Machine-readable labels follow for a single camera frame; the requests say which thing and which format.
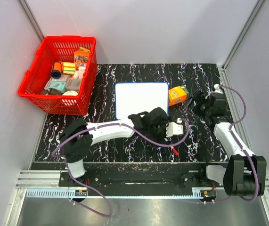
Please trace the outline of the white blue-framed whiteboard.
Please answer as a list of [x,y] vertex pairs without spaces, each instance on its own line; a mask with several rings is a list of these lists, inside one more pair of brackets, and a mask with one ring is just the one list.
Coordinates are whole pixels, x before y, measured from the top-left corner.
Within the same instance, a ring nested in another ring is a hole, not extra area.
[[115,117],[150,112],[157,107],[169,113],[169,85],[166,82],[120,82],[114,86]]

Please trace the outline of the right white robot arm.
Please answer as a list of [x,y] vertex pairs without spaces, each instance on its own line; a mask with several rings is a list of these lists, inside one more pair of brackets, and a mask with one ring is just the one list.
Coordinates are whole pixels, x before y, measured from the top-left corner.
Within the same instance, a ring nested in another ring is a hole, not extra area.
[[214,181],[221,184],[229,196],[239,196],[251,202],[264,194],[267,162],[255,155],[237,134],[231,117],[227,114],[224,94],[209,95],[196,91],[186,105],[201,117],[222,144],[229,158],[228,165],[209,164],[198,174],[198,182],[209,186]]

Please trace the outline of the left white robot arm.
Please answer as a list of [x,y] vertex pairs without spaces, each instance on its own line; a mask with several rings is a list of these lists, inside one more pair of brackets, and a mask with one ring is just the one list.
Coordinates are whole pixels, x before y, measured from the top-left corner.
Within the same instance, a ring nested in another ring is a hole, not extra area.
[[152,141],[162,140],[168,137],[170,120],[160,107],[116,121],[88,123],[84,119],[75,120],[59,138],[63,145],[60,152],[71,173],[69,181],[75,186],[84,184],[86,176],[83,160],[92,145],[116,138],[129,138],[138,133]]

